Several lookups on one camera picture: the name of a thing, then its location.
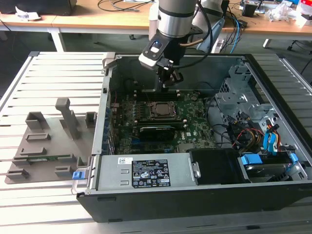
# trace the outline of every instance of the green circuit board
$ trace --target green circuit board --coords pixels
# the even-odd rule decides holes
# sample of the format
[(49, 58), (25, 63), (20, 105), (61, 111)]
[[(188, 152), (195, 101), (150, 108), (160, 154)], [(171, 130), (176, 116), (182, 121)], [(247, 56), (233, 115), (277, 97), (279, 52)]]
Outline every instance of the green circuit board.
[[(167, 141), (140, 139), (141, 127), (136, 125), (136, 121), (142, 119), (152, 123), (156, 118), (154, 113), (151, 113), (153, 106), (165, 107), (165, 112), (166, 107), (170, 106), (171, 112), (165, 113), (170, 115), (168, 118), (179, 122), (186, 120), (185, 124), (179, 124), (183, 125), (183, 128), (176, 128), (174, 133), (172, 132), (174, 134), (172, 139)], [(174, 101), (138, 101), (127, 95), (119, 102), (114, 118), (117, 139), (115, 153), (118, 155), (183, 153), (192, 148), (216, 147), (215, 139), (205, 119), (205, 99), (197, 93), (181, 92), (179, 98)]]

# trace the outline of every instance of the blue cable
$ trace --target blue cable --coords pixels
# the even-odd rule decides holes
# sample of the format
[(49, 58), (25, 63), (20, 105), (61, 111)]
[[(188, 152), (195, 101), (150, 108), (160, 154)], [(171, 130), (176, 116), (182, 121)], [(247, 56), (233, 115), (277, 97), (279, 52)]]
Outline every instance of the blue cable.
[(236, 38), (235, 38), (234, 45), (233, 45), (233, 47), (232, 47), (232, 50), (231, 50), (230, 54), (234, 51), (234, 49), (235, 49), (235, 47), (236, 47), (236, 45), (237, 45), (237, 39), (238, 39), (238, 34), (239, 34), (239, 23), (238, 23), (237, 19), (235, 19), (235, 18), (233, 18), (233, 17), (231, 17), (231, 18), (234, 19), (234, 20), (236, 21), (236, 24), (237, 24), (237, 33), (236, 33)]

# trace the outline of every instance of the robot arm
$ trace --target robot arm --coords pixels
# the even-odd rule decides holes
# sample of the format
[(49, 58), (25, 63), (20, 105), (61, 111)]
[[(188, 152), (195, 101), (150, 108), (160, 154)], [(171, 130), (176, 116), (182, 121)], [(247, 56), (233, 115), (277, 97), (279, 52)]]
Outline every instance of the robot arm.
[[(212, 28), (207, 14), (202, 14), (208, 28), (205, 36), (197, 36), (203, 34), (203, 30), (192, 25), (194, 20), (199, 22), (198, 16), (194, 17), (196, 4), (201, 12), (206, 12), (206, 8), (203, 8), (198, 0), (159, 0), (158, 29), (139, 56), (139, 61), (148, 69), (158, 68), (159, 80), (163, 88), (183, 81), (183, 76), (177, 69), (181, 67), (180, 59), (184, 56), (187, 47), (200, 44), (205, 39), (209, 40), (209, 48), (213, 43)], [(190, 36), (199, 39), (188, 43)]]

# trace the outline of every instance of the power supply label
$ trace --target power supply label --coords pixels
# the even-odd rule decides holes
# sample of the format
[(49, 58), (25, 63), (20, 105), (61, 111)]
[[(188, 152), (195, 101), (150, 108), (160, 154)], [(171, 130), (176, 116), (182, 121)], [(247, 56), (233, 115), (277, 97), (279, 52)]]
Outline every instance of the power supply label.
[(150, 188), (170, 186), (168, 161), (132, 161), (132, 187)]

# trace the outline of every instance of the blue tab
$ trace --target blue tab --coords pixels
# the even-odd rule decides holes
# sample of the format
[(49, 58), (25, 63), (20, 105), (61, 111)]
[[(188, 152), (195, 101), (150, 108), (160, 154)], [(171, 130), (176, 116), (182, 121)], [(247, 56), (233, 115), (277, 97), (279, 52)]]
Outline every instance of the blue tab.
[(85, 172), (74, 172), (73, 173), (73, 180), (82, 180), (85, 179)]
[(276, 140), (276, 135), (275, 134), (271, 134), (271, 139), (270, 139), (268, 151), (271, 152), (273, 155), (276, 155), (276, 152), (274, 151), (274, 142), (275, 142), (275, 140)]
[(247, 160), (247, 158), (245, 156), (241, 157), (240, 159), (242, 160), (243, 165), (248, 165), (249, 164), (248, 160)]
[(241, 157), (241, 159), (244, 165), (263, 163), (260, 155), (258, 154), (244, 155), (243, 157)]
[(298, 161), (298, 157), (295, 153), (291, 153), (289, 156), (291, 157), (293, 163)]
[(263, 138), (263, 149), (267, 149), (268, 148), (268, 140), (269, 140), (269, 130), (267, 130), (265, 132), (264, 138)]

